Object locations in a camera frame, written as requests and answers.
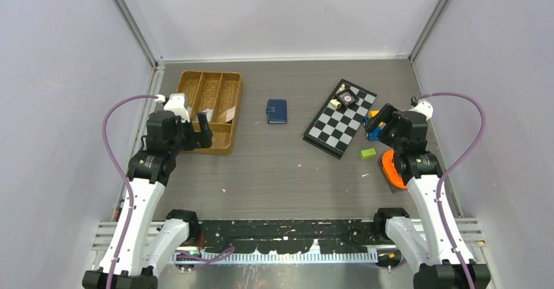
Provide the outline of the tan credit card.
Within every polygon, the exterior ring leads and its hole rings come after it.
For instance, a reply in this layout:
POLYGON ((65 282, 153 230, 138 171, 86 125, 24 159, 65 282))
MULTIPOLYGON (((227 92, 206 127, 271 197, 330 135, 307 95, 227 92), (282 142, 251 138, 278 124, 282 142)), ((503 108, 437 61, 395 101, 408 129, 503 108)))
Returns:
POLYGON ((236 112, 236 107, 235 106, 223 111, 218 116, 218 123, 230 124, 233 121, 233 119, 235 118, 235 112, 236 112))

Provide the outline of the blue card holder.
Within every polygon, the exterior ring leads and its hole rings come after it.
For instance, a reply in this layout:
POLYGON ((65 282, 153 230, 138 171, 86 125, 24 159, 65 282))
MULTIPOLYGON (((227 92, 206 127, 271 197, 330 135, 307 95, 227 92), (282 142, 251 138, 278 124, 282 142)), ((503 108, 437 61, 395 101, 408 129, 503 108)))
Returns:
POLYGON ((269 99, 267 101, 267 123, 287 123, 287 101, 285 99, 269 99))

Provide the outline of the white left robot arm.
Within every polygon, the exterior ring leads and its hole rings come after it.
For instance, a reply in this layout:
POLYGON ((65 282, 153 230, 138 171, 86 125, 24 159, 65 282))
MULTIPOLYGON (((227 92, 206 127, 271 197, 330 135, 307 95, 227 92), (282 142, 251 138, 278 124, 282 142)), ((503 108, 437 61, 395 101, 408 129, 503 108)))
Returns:
POLYGON ((173 209, 161 231, 148 243, 155 208, 182 151, 212 146, 213 133, 206 114, 194 123, 170 110, 151 113, 140 150, 129 160, 125 194, 116 230, 99 267, 86 271, 84 288, 157 288, 163 265, 181 245, 194 245, 201 235, 194 211, 173 209))

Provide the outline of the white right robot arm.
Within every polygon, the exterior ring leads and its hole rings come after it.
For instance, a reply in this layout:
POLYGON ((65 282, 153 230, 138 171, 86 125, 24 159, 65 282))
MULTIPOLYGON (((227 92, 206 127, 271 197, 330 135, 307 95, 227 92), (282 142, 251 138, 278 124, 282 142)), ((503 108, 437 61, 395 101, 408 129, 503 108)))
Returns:
POLYGON ((414 288, 487 288, 489 268, 474 259, 463 241, 442 192, 443 170, 427 150, 427 121, 432 112, 426 100, 409 110, 387 103, 368 121, 367 132, 382 128, 378 139, 391 147, 395 171, 414 200, 423 226, 423 233, 418 233, 403 208, 379 208, 373 235, 399 248, 412 269, 414 288))

